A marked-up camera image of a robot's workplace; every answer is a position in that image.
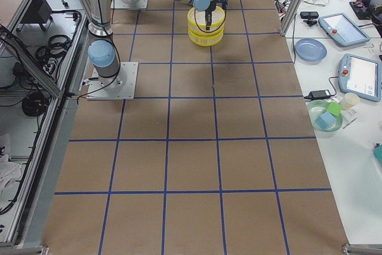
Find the beige cup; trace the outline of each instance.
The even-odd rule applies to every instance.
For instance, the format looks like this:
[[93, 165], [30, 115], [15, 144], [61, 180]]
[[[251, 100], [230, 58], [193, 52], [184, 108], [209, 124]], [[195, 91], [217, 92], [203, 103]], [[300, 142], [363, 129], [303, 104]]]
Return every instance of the beige cup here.
[[346, 93], [340, 105], [344, 110], [349, 110], [353, 106], [359, 103], [359, 97], [355, 93]]

